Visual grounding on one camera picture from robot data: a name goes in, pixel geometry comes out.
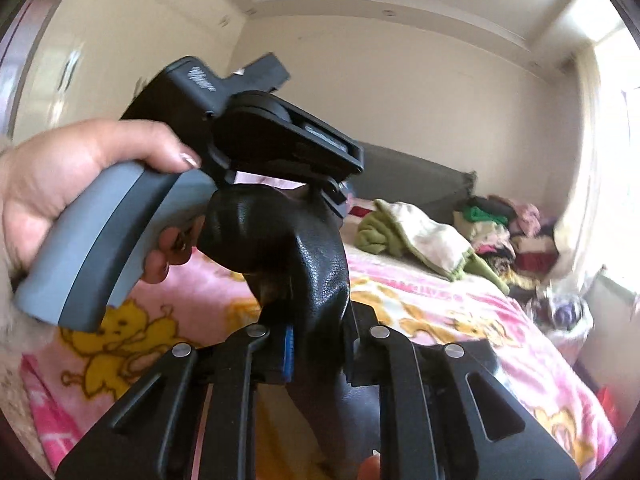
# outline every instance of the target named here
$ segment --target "black metal bracket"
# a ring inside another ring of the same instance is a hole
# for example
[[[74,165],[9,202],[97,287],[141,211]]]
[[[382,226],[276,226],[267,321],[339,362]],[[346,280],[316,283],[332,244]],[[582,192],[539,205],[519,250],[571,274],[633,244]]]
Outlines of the black metal bracket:
[[[344,181],[362,172],[362,147],[271,94],[289,79],[273,54],[240,72],[221,78],[201,60],[183,57],[157,74],[122,118],[168,124],[218,187],[232,184],[237,171],[302,182],[344,218]]]
[[[496,378],[486,340],[415,345],[360,303],[348,305],[342,326],[348,381],[380,387],[381,480],[580,478]],[[219,345],[174,346],[88,431],[56,478],[187,480],[197,469],[202,480],[255,479],[255,387],[291,380],[292,338],[291,325],[262,317]]]
[[[255,478],[255,387],[290,380],[292,338],[291,326],[252,324],[207,348],[177,344],[78,442],[56,478],[186,480],[194,468],[202,479]]]
[[[495,377],[488,341],[420,346],[352,302],[346,375],[380,386],[381,480],[578,480],[575,462]]]

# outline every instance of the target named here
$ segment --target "gray handle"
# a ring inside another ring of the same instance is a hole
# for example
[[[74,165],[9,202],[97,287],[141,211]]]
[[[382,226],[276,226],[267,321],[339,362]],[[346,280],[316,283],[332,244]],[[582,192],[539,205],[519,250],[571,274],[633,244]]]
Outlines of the gray handle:
[[[56,221],[15,304],[42,321],[94,332],[139,280],[168,226],[203,214],[216,186],[200,170],[161,174],[138,162],[103,171]]]

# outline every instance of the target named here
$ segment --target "pink blanket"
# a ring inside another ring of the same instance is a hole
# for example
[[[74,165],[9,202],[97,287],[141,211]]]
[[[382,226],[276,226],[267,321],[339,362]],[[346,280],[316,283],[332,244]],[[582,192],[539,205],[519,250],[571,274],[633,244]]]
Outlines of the pink blanket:
[[[346,251],[351,297],[370,304],[382,323],[425,345],[487,338],[508,388],[573,457],[582,476],[604,459],[616,435],[602,407],[515,301],[477,276],[449,283],[389,257],[348,245]],[[136,285],[120,308],[108,310],[98,334],[61,331],[48,348],[25,356],[22,376],[52,468],[174,343],[220,342],[258,313],[242,276],[195,251],[164,283]],[[325,478],[314,444],[288,444],[291,423],[283,411],[273,409],[273,399],[258,404],[258,476]],[[296,457],[303,449],[307,455]]]

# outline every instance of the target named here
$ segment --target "fingers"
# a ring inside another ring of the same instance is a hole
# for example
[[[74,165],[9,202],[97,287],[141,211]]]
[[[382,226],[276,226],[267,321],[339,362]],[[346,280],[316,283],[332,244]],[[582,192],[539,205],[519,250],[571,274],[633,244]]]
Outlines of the fingers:
[[[145,259],[145,271],[142,281],[155,285],[161,283],[169,274],[169,262],[166,255],[159,250],[151,251]]]
[[[146,256],[141,279],[150,284],[161,283],[169,273],[169,266],[187,263],[203,224],[204,216],[199,216],[185,230],[177,227],[165,229],[158,238],[158,248]]]
[[[358,469],[358,480],[380,480],[380,454],[374,453]]]
[[[124,160],[143,160],[167,173],[200,167],[198,155],[166,124],[142,120],[92,122],[90,128],[82,129],[94,138],[94,156],[102,168]]]

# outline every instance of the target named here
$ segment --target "pile of clothes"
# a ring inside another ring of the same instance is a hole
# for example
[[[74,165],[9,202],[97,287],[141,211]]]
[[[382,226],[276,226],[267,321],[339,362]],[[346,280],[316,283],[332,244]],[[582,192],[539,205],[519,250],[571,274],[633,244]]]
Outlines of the pile of clothes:
[[[454,212],[458,232],[524,302],[558,259],[554,225],[555,219],[541,218],[533,204],[495,195],[471,197]]]
[[[377,199],[374,206],[376,210],[358,224],[354,244],[361,251],[395,258],[411,254],[450,282],[469,272],[488,279],[503,294],[509,293],[506,283],[452,226],[433,221],[412,204]]]

